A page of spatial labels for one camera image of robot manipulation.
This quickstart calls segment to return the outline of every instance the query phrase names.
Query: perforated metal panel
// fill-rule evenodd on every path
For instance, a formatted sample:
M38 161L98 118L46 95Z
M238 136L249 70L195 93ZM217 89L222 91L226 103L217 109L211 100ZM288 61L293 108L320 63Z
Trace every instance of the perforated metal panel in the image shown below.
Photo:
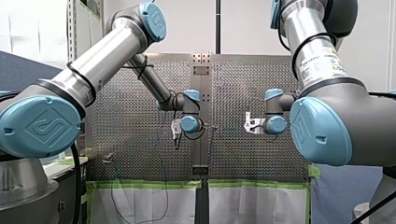
M213 56L210 178L304 181L307 164L290 131L278 138L246 133L245 113L264 118L268 89L297 91L289 57Z
M200 78L191 83L191 76L196 76L192 60L190 55L149 56L170 89L184 91L200 85L207 89ZM207 103L210 99L211 121L208 139L201 139L209 141L209 177L305 181L307 163L295 149L290 131L275 139L246 133L243 126L247 111L253 118L263 118L266 90L297 90L290 58L210 55L210 63L212 92L205 98ZM172 112L158 112L154 98L132 71L119 71L99 93L89 116L92 130L87 131L87 142L93 140L97 155L89 163L88 178L163 180L164 158L168 179L191 179L191 155L196 153L191 153L191 143L185 138L180 150L174 149L172 119ZM117 172L113 164L103 163L110 153Z
M190 87L191 56L150 56L149 63L174 91ZM173 112L159 112L155 99L129 69L121 69L100 91L92 111L97 155L89 163L89 179L191 179L191 145L175 150L170 129ZM103 158L113 153L114 163Z

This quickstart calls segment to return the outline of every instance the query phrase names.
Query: blue wall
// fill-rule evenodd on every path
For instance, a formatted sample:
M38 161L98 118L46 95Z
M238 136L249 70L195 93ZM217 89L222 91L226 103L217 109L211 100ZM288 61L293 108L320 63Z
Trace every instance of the blue wall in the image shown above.
M370 202L382 177L382 168L315 165L320 179L312 181L312 224L349 224L353 208Z
M38 78L53 78L61 70L0 51L0 91L20 91Z

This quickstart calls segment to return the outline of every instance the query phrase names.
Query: blue joint cap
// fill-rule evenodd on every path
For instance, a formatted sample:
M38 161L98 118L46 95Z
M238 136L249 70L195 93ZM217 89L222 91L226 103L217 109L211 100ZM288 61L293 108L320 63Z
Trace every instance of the blue joint cap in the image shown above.
M78 138L80 116L57 96L22 99L0 114L0 148L20 158L46 158L67 150Z
M309 161L332 166L347 165L352 141L338 114L318 98L304 97L290 111L294 145Z
M271 7L271 29L277 30L278 20L279 20L279 0L273 0Z
M283 92L281 89L271 89L265 92L264 94L264 100L269 101L277 96L283 95L285 92Z
M160 42L166 37L166 22L161 10L151 2L140 3L140 17L148 34L155 42Z
M281 116L273 116L268 119L266 126L269 134L281 134L288 128L288 122Z
M185 90L184 94L188 95L192 100L199 102L200 101L200 92L196 90Z
M200 127L199 121L193 116L185 116L181 119L180 128L185 133L196 133Z

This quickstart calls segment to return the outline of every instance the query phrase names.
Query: cable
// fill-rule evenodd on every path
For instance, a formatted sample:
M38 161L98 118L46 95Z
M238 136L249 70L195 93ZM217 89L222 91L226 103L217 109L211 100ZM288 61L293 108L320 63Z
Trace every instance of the cable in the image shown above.
M279 8L278 8L278 17L277 17L277 37L279 38L279 42L280 44L283 46L284 49L286 49L287 51L290 51L290 48L285 44L285 42L283 42L283 38L282 38L282 34L280 33L280 24L281 24L281 20L282 20L282 1L279 0Z
M294 51L293 57L292 57L292 59L291 59L291 70L292 70L292 72L293 72L293 74L294 74L294 77L295 77L297 80L298 80L298 77L297 77L297 71L296 71L295 66L296 66L296 63L297 63L297 56L298 56L298 54L300 53L300 51L303 49L303 47L304 47L306 44L310 43L312 40L315 40L315 39L318 39L318 38L322 38L323 36L328 36L328 37L332 40L332 44L333 44L333 45L336 45L336 44L337 44L337 37L335 37L335 35L324 32L324 33L318 33L318 34L309 36L309 37L308 37L306 40L304 40L304 41L297 47L297 49Z
M158 146L159 146L159 141L160 141L160 136L159 136L159 130L157 129L157 149L158 149ZM112 159L112 162L113 162L113 164L114 164L114 169L115 169L115 172L116 172L116 177L117 177L117 179L118 180L120 180L120 173L119 173L119 170L117 169L117 165L116 165L116 163L115 163L115 161L114 161L114 158ZM166 172L166 167L165 167L165 164L164 164L164 161L163 161L163 157L161 157L161 165L162 165L162 167L163 167L163 176L164 176L164 179L165 179L165 195L166 195L166 206L165 206L165 211L163 212L163 215L160 217L160 218L156 218L156 219L152 219L152 220L146 220L146 221L141 221L141 222L139 222L139 223L136 223L136 224L143 224L143 223L148 223L148 222L155 222L155 221L161 221L161 220L163 220L163 218L166 216L166 214L168 213L168 210L169 210L169 193L168 193L168 174L167 174L167 172ZM131 224L128 220L126 220L125 219L125 217L120 213L120 211L119 211L119 208L117 207L117 205L116 205L116 201L114 200L114 194L113 194L113 185L114 185L114 183L112 183L111 184L111 200L113 201L113 204L114 204L114 207L116 208L116 212L117 212L117 214L122 218L122 220L123 221L125 221L127 224Z
M177 97L178 97L179 95L183 95L183 96L189 98L192 102L194 102L194 103L196 104L196 106L198 107L198 111L201 110L201 107L199 106L199 104L198 104L196 101L194 101L192 98L190 98L190 96L187 95L187 94L185 94L184 92L178 92L178 93L176 93L175 91L172 91L172 90L170 90L170 92L173 93L173 94L175 95L175 97L172 99L172 108L173 108L173 110L174 110L174 112L175 112L175 113L174 113L174 119L176 118L177 103L178 103Z
M73 154L73 162L75 164L75 175L76 175L76 199L75 199L75 209L73 215L73 224L78 224L79 220L79 209L81 207L81 165L79 164L79 156L76 147L76 143L71 146Z
M0 94L0 102L12 99L20 93L21 93L20 91L10 91L10 92L6 92L4 94Z
M203 120L201 120L201 119L199 119L200 121L201 121L201 134L198 136L198 137L196 137L196 138L190 138L190 137L188 137L187 136L187 134L185 133L185 132L183 132L183 134L184 134L184 136L187 138L187 139L189 139L189 140L191 140L191 141L195 141L195 140L198 140L198 139L200 139L203 135L204 135L204 133L205 133L205 127L204 127L204 121Z
M115 161L114 161L114 159L113 159L113 164L114 164L114 171L116 172L116 176L117 176L117 179L120 181L120 173L119 173L119 170L117 169L117 165L116 165L116 163L115 163ZM119 211L119 208L117 207L117 204L116 204L116 200L114 200L114 193L113 193L113 185L114 185L114 182L113 183L111 183L111 200L113 201L113 204L114 204L114 207L116 208L116 212L117 212L117 214L122 218L122 220L124 220L127 224L131 224L129 221L127 221L126 219L125 219L125 217L120 213L120 211Z
M148 64L148 56L145 55L145 61L143 61L143 64L141 66L135 66L135 67L131 67L131 66L123 66L122 68L128 68L128 69L141 69L139 74L137 75L137 80L140 80L140 78L142 77L143 73L146 70L146 67L154 67L154 64Z
M158 132L158 130L157 130L157 149L158 149L159 144L160 144L160 134L159 134L159 132ZM166 167L165 167L165 164L164 164L164 162L163 162L163 156L161 157L161 166L163 167L163 175L164 175L164 178L165 178L165 194L166 194L166 207L165 207L165 211L163 212L163 215L162 215L160 218L156 218L156 219L152 219L152 220L147 220L147 221L141 221L141 222L138 222L137 224L143 224L143 223L148 223L148 222L161 221L161 220L163 220L163 218L164 218L164 217L166 216L166 214L168 213L168 209L169 209L168 174L167 174L167 172L166 172Z
M384 200L376 204L374 207L370 208L363 215L353 220L351 224L360 224L364 219L372 215L374 212L378 211L378 209L382 208L384 205L386 205L395 198L396 198L396 191L391 193L388 197L386 197Z
M396 95L388 92L369 92L369 95L396 99Z
M81 79L84 80L88 84L88 86L90 86L91 93L92 93L92 100L87 105L85 105L85 107L88 107L88 106L92 105L96 101L96 89L95 89L95 87L92 85L92 83L88 80L87 77L83 76L76 68L74 68L72 66L71 62L67 63L66 66L67 66L67 68L70 71L72 71L74 74L76 74L79 77L81 77Z

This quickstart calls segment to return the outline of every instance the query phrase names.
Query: label sticker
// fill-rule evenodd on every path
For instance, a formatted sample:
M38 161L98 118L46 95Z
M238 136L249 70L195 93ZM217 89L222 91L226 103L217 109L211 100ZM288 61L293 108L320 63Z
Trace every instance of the label sticker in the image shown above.
M332 48L323 49L321 53L303 60L300 63L300 72L304 85L318 79L347 76L340 58Z

